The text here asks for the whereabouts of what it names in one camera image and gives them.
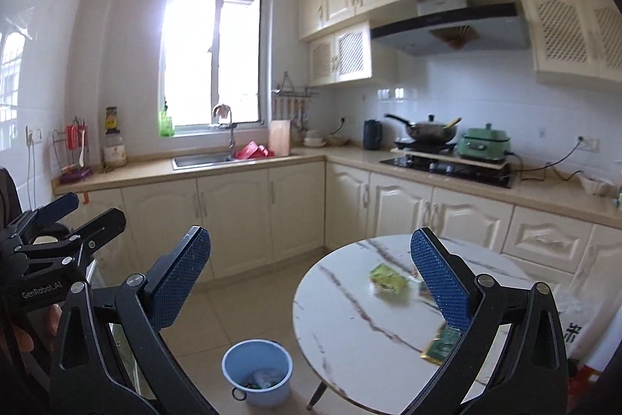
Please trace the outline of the person's left hand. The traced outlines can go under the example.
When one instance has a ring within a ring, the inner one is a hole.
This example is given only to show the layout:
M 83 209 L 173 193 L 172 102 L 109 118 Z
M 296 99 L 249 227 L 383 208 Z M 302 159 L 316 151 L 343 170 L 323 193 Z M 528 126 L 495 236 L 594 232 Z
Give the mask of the person's left hand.
M 45 310 L 36 310 L 24 317 L 14 318 L 4 302 L 1 303 L 1 364 L 11 366 L 7 338 L 16 338 L 21 357 L 29 366 L 45 368 L 51 361 L 55 339 L 62 315 L 60 305 L 50 305 Z

